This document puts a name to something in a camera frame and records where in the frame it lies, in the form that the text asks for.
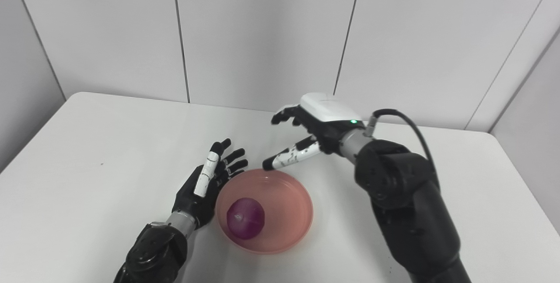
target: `plastic bowl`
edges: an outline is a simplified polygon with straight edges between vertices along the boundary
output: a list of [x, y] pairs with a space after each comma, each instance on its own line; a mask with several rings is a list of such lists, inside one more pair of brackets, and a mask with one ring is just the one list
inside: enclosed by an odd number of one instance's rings
[[[241, 198], [255, 199], [264, 209], [264, 227], [252, 239], [240, 239], [228, 228], [226, 213]], [[226, 183], [216, 201], [216, 216], [234, 244], [252, 253], [271, 255], [290, 249], [306, 235], [313, 220], [313, 204], [294, 177], [278, 170], [252, 169]]]

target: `red onion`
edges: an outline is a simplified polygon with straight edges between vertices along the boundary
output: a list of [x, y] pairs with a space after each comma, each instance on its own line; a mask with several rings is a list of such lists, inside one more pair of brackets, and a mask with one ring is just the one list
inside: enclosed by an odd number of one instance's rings
[[255, 199], [241, 198], [227, 210], [227, 227], [239, 239], [251, 239], [264, 227], [264, 210]]

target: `fingertip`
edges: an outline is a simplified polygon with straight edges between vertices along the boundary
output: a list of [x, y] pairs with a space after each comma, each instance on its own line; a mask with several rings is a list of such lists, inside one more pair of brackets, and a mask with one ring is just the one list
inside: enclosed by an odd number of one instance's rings
[[212, 147], [210, 148], [210, 152], [214, 152], [222, 156], [222, 154], [224, 153], [224, 146], [222, 146], [222, 143], [220, 142], [214, 142], [214, 144], [212, 144]]
[[274, 158], [276, 157], [276, 155], [269, 157], [268, 159], [265, 159], [264, 161], [262, 161], [262, 169], [269, 171], [269, 170], [274, 170], [274, 167], [272, 166], [272, 161], [274, 160]]
[[230, 138], [226, 138], [225, 140], [222, 141], [222, 146], [224, 147], [224, 150], [227, 149], [228, 147], [231, 146], [231, 139]]

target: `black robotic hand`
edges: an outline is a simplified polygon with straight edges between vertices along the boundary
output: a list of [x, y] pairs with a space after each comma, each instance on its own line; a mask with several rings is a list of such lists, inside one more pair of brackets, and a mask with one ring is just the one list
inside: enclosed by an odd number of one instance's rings
[[222, 159], [231, 140], [215, 142], [204, 165], [194, 169], [178, 191], [165, 223], [152, 222], [136, 238], [114, 283], [172, 283], [186, 262], [187, 239], [214, 217], [218, 193], [248, 165], [244, 149]]
[[218, 164], [214, 170], [214, 178], [210, 177], [212, 179], [210, 179], [210, 182], [208, 183], [208, 188], [204, 197], [200, 197], [194, 193], [198, 178], [202, 173], [203, 165], [194, 169], [192, 174], [190, 174], [189, 179], [186, 180], [184, 185], [177, 192], [175, 203], [171, 211], [182, 211], [189, 214], [191, 217], [194, 217], [194, 219], [196, 219], [196, 229], [203, 227], [212, 220], [214, 217], [214, 208], [216, 207], [218, 193], [220, 193], [226, 182], [242, 173], [242, 168], [248, 165], [246, 159], [234, 163], [236, 159], [245, 155], [244, 149], [235, 150], [230, 155], [221, 159], [224, 150], [230, 145], [230, 139], [226, 139], [221, 143], [215, 142], [212, 145], [212, 149], [210, 151], [214, 150], [220, 158], [218, 159]]

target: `robotic hand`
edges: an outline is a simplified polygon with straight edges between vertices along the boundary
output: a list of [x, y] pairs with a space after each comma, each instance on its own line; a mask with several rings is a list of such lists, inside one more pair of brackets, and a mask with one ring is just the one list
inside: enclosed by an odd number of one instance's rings
[[178, 191], [168, 220], [147, 224], [140, 232], [114, 283], [172, 283], [176, 279], [186, 261], [186, 240], [212, 220], [218, 193], [248, 165], [245, 159], [233, 163], [244, 156], [244, 149], [221, 158], [230, 145], [230, 139], [212, 145], [204, 165], [196, 167]]
[[[382, 115], [412, 127], [426, 158], [395, 142], [373, 137]], [[420, 130], [394, 109], [377, 110], [368, 126], [334, 96], [309, 93], [300, 104], [284, 106], [272, 124], [294, 118], [311, 136], [262, 162], [279, 169], [320, 152], [338, 154], [355, 165], [354, 178], [371, 199], [374, 215], [395, 258], [414, 283], [470, 283], [459, 258], [460, 241], [440, 195], [438, 175]]]

